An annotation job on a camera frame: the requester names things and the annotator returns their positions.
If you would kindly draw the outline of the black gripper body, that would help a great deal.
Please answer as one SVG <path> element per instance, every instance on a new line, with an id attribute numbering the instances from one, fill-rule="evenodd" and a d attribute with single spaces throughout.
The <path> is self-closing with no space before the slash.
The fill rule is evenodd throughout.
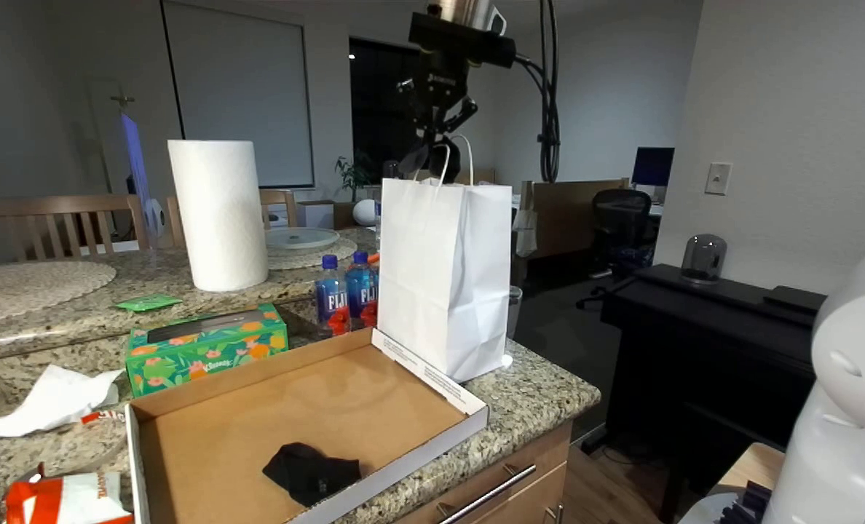
<path id="1" fill-rule="evenodd" d="M 426 53 L 410 76 L 395 85 L 410 110 L 413 130 L 434 146 L 478 113 L 468 97 L 468 60 L 459 55 Z"/>

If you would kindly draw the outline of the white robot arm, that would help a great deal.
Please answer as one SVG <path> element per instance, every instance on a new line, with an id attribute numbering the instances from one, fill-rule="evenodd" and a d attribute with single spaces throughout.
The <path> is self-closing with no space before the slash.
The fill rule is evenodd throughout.
<path id="1" fill-rule="evenodd" d="M 717 234 L 730 273 L 828 292 L 766 524 L 865 524 L 865 53 L 704 53 L 688 129 L 654 256 Z"/>

